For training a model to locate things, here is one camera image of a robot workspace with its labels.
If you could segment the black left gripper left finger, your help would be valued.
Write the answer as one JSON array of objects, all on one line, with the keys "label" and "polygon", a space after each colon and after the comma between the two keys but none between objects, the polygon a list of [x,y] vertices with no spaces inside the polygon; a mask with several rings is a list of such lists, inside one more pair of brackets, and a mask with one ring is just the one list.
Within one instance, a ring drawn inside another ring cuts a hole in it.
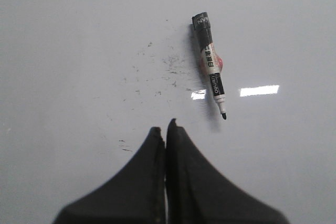
[{"label": "black left gripper left finger", "polygon": [[63,207],[54,223],[165,223],[164,179],[165,143],[152,127],[123,169]]}]

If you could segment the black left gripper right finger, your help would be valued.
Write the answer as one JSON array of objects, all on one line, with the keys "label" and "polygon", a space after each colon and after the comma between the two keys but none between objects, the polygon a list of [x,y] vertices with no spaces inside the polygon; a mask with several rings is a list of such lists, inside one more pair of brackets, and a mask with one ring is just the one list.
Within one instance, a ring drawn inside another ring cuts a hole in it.
[{"label": "black left gripper right finger", "polygon": [[169,223],[288,223],[277,209],[223,176],[172,119],[167,128]]}]

